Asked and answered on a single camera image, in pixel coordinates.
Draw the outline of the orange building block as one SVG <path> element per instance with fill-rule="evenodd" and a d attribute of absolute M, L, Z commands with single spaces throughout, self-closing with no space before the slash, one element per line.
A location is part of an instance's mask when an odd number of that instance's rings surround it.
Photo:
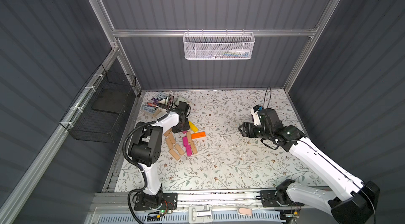
<path fill-rule="evenodd" d="M 203 138 L 203 137 L 206 137 L 205 132 L 196 132 L 196 133 L 191 134 L 192 139 L 199 139 L 199 138 Z"/>

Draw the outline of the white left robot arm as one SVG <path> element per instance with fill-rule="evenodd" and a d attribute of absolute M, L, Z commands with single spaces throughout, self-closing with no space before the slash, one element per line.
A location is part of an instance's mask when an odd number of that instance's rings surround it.
<path fill-rule="evenodd" d="M 152 209 L 160 207 L 163 201 L 162 184 L 155 165 L 161 154 L 163 134 L 173 127 L 185 125 L 190 114 L 190 105 L 182 101 L 174 108 L 162 103 L 157 106 L 165 109 L 166 113 L 151 122 L 137 123 L 122 146 L 125 160 L 137 167 L 143 178 L 143 188 L 136 192 Z"/>

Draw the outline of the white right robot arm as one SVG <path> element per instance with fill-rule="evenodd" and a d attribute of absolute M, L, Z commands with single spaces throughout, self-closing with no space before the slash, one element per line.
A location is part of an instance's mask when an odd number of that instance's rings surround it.
<path fill-rule="evenodd" d="M 376 221 L 380 188 L 374 182 L 363 182 L 343 169 L 297 127 L 284 126 L 274 109 L 255 106 L 251 115 L 253 122 L 245 122 L 238 128 L 243 137 L 260 139 L 266 147 L 267 141 L 271 141 L 274 150 L 282 148 L 301 160 L 330 188 L 317 190 L 285 179 L 273 195 L 262 191 L 262 204 L 274 201 L 282 207 L 308 205 L 328 213 L 340 224 L 364 224 L 370 218 Z"/>

